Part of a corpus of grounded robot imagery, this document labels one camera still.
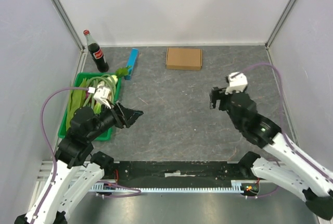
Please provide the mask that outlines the brown cardboard box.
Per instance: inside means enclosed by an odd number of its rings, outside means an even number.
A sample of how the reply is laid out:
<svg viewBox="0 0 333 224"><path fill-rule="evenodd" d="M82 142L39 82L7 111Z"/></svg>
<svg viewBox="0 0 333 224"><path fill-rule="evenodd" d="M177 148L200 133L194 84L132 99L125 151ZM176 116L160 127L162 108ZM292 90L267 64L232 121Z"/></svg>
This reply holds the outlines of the brown cardboard box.
<svg viewBox="0 0 333 224"><path fill-rule="evenodd" d="M202 50L168 47L165 65L166 69L199 71L202 68Z"/></svg>

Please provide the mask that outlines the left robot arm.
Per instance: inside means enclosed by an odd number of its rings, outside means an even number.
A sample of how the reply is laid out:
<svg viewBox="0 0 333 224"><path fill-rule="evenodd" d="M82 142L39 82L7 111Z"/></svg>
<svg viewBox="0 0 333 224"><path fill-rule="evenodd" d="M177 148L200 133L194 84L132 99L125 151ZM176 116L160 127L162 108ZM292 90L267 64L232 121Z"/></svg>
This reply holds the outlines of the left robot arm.
<svg viewBox="0 0 333 224"><path fill-rule="evenodd" d="M33 207L18 216L15 223L67 223L91 187L114 173L114 159L97 152L74 180L94 149L92 142L110 128L129 128L141 115L143 111L126 108L120 103L103 106L100 114L87 106L76 110L70 128L55 152L46 185Z"/></svg>

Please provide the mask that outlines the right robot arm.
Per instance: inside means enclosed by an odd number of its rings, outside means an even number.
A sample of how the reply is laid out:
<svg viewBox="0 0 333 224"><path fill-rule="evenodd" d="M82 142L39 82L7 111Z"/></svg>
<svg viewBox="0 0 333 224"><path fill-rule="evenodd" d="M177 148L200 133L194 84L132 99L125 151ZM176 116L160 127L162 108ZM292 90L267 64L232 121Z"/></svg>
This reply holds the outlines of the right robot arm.
<svg viewBox="0 0 333 224"><path fill-rule="evenodd" d="M256 176L291 192L307 208L325 220L332 220L332 171L315 161L283 133L281 127L259 114L246 92L231 93L214 87L210 109L226 112L235 129L251 144L279 159L287 168L270 165L254 152L248 152L238 166L244 179Z"/></svg>

